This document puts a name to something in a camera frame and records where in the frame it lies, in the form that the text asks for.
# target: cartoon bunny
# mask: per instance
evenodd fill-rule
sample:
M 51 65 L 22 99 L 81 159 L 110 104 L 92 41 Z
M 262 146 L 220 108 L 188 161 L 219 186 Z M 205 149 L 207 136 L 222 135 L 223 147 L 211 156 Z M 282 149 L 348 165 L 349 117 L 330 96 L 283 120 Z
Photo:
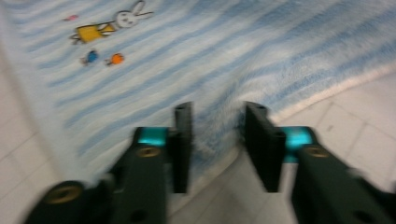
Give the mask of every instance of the cartoon bunny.
M 74 40 L 73 44 L 86 44 L 97 38 L 107 37 L 122 28 L 131 28 L 138 24 L 139 20 L 147 19 L 153 12 L 141 13 L 145 1 L 138 1 L 131 11 L 120 11 L 116 14 L 114 21 L 85 25 L 76 28 L 76 33 L 69 38 Z

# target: brass screw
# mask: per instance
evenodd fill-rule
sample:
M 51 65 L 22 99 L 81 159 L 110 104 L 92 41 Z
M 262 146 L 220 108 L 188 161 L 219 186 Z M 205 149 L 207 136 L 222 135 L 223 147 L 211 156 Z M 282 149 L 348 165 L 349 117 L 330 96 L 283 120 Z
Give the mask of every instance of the brass screw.
M 137 151 L 138 157 L 155 157 L 158 156 L 161 151 L 157 147 L 143 147 Z
M 67 186 L 54 189 L 47 196 L 46 203 L 68 203 L 78 198 L 81 192 L 82 188 L 77 186 Z
M 329 153 L 327 153 L 324 149 L 320 147 L 307 147 L 305 151 L 313 157 L 318 157 L 318 158 L 329 157 Z

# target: blue striped bath mat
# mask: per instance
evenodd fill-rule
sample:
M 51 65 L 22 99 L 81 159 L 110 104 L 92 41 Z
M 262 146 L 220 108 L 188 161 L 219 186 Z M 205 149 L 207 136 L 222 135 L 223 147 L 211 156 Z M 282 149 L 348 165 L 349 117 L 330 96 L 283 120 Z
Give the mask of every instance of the blue striped bath mat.
M 194 102 L 193 191 L 237 155 L 243 102 L 281 120 L 396 68 L 391 0 L 0 0 L 1 40 L 66 178 Z

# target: tile floor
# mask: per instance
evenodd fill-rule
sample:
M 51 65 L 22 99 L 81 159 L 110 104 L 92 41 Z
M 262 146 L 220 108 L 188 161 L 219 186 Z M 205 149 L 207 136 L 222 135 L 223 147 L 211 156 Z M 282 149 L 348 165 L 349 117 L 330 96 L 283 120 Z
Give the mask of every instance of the tile floor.
M 381 189 L 396 181 L 396 76 L 382 77 L 308 107 L 279 126 L 314 127 L 335 155 L 363 170 Z M 194 200 L 170 217 L 171 224 L 289 224 L 288 202 L 296 170 L 284 165 L 282 192 L 268 194 L 246 154 Z M 21 223 L 37 195 L 60 176 L 0 46 L 0 223 Z

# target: cartoon print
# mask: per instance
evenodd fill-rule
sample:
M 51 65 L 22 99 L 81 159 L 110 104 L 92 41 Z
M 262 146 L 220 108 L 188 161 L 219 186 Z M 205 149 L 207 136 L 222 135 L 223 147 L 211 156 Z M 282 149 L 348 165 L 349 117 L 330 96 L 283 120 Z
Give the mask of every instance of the cartoon print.
M 71 15 L 67 18 L 64 18 L 64 21 L 73 21 L 76 20 L 78 18 L 78 15 Z
M 116 53 L 113 56 L 111 56 L 110 59 L 105 60 L 107 66 L 110 66 L 113 64 L 119 64 L 119 63 L 122 63 L 123 61 L 124 61 L 124 57 L 120 53 Z
M 88 65 L 89 63 L 95 62 L 98 58 L 99 58 L 98 52 L 96 51 L 96 49 L 93 49 L 90 52 L 88 52 L 85 58 L 81 59 L 81 62 L 84 65 Z
M 86 44 L 97 38 L 107 37 L 122 28 L 131 28 L 138 24 L 139 20 L 147 19 L 153 12 L 141 13 L 145 5 L 144 0 L 138 1 L 131 11 L 120 11 L 116 14 L 114 21 L 100 24 L 85 25 L 76 28 L 76 33 L 69 38 L 74 40 L 73 44 Z

